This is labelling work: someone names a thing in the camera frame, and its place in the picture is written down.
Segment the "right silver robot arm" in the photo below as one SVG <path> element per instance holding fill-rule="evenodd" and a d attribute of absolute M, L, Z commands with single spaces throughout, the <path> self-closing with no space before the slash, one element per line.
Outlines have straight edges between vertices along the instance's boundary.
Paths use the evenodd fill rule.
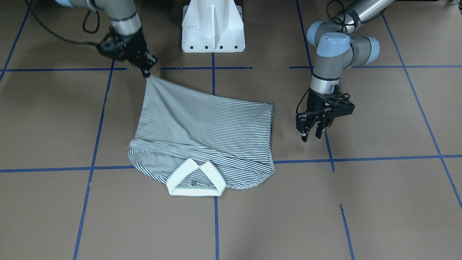
<path fill-rule="evenodd" d="M 142 24 L 132 0 L 57 0 L 59 5 L 104 11 L 109 18 L 109 33 L 96 43 L 98 52 L 116 61 L 128 61 L 148 78 L 157 58 L 147 48 Z"/>

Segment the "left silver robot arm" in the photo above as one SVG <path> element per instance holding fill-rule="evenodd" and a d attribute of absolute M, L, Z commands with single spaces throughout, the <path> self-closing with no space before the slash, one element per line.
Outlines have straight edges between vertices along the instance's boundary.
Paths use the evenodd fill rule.
<path fill-rule="evenodd" d="M 307 41 L 316 48 L 310 87 L 302 96 L 306 110 L 296 110 L 296 129 L 306 142 L 310 131 L 322 137 L 337 117 L 353 113 L 350 94 L 339 91 L 343 70 L 369 64 L 379 56 L 380 44 L 373 37 L 359 37 L 354 32 L 374 20 L 391 0 L 355 0 L 351 5 L 340 3 L 340 12 L 326 22 L 317 21 L 307 31 Z"/>

